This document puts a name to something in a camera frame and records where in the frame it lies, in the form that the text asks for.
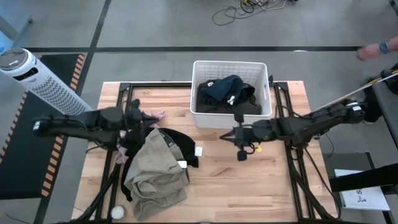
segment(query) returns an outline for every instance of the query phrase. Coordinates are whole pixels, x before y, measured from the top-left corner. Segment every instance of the plastic basket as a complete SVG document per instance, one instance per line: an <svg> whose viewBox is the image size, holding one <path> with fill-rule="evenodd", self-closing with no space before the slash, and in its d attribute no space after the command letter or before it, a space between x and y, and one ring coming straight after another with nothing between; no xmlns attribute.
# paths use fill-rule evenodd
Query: plastic basket
<svg viewBox="0 0 398 224"><path fill-rule="evenodd" d="M190 109L196 126L199 128L231 129L237 126L233 114L197 113L198 85L212 79L238 75L245 83L256 88L256 103L261 105L261 115L244 115L244 123L252 124L260 119L268 119L272 114L268 86L267 65L256 62L196 61L193 64L192 92Z"/></svg>

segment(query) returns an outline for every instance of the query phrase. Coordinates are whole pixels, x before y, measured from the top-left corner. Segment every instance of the white tag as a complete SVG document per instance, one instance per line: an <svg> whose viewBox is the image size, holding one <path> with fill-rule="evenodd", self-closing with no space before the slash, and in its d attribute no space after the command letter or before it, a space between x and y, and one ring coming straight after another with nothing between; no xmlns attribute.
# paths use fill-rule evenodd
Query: white tag
<svg viewBox="0 0 398 224"><path fill-rule="evenodd" d="M202 153L203 153L203 148L200 147L200 146L197 146L197 147L195 148L195 156L201 157Z"/></svg>
<svg viewBox="0 0 398 224"><path fill-rule="evenodd" d="M353 107L353 110L354 110L354 111L362 110L362 108L361 108L360 106L354 106L354 107Z"/></svg>
<svg viewBox="0 0 398 224"><path fill-rule="evenodd" d="M180 165L181 168L187 168L187 162L186 161L177 161L178 164Z"/></svg>
<svg viewBox="0 0 398 224"><path fill-rule="evenodd" d="M40 121L36 121L35 126L33 126L33 130L38 130L40 127Z"/></svg>

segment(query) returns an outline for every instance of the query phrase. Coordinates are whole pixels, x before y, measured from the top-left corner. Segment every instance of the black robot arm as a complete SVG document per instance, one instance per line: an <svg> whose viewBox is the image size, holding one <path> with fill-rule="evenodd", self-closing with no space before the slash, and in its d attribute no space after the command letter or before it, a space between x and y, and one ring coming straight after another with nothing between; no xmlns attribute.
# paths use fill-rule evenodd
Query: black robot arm
<svg viewBox="0 0 398 224"><path fill-rule="evenodd" d="M145 141L144 129L159 119L148 116L139 108L139 100L132 102L135 107L125 114L117 107L87 111L76 116L43 116L35 118L33 132L38 136L70 136L94 141L97 145L115 149L120 130L138 128L142 135L137 142Z"/></svg>
<svg viewBox="0 0 398 224"><path fill-rule="evenodd" d="M220 139L234 143L239 148L238 160L244 161L244 147L254 148L253 143L289 140L292 147L305 147L316 135L322 135L338 124L356 124L363 120L364 111L355 101L336 103L327 108L300 116L274 118L243 125L243 115L236 114L238 127L222 135Z"/></svg>

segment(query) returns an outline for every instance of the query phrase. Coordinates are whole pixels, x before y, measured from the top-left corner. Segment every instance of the pink cloth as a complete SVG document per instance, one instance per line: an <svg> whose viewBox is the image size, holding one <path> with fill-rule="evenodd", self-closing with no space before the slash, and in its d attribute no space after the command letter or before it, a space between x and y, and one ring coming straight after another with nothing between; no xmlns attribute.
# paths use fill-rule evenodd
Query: pink cloth
<svg viewBox="0 0 398 224"><path fill-rule="evenodd" d="M161 121L165 116L166 116L166 111L161 111L157 114L150 114L149 116L154 116L157 119L159 119L159 121ZM157 125L157 123L150 125L151 128L159 128L159 125Z"/></svg>
<svg viewBox="0 0 398 224"><path fill-rule="evenodd" d="M124 138L126 135L126 131L120 131L120 137ZM118 147L118 155L116 156L116 163L117 164L125 164L126 161L129 159L129 156L126 156L127 149L125 147L122 147L120 145Z"/></svg>
<svg viewBox="0 0 398 224"><path fill-rule="evenodd" d="M150 114L149 116L154 116L159 119L163 119L166 116L165 111L161 111L157 114ZM150 127L152 128L159 128L159 125L157 123L152 124ZM120 131L120 137L123 138L126 135L126 131ZM116 156L116 163L117 164L125 164L126 161L129 159L129 156L126 156L127 149L125 147L122 147L118 145L118 155Z"/></svg>

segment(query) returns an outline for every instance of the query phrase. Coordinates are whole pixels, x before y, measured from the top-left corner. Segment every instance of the wristwatch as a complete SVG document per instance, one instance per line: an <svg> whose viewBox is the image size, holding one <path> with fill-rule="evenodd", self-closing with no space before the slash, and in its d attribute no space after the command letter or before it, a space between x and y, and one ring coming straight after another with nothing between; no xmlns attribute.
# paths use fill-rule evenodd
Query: wristwatch
<svg viewBox="0 0 398 224"><path fill-rule="evenodd" d="M382 54L387 54L390 52L390 48L387 42L383 42L379 44L379 50Z"/></svg>

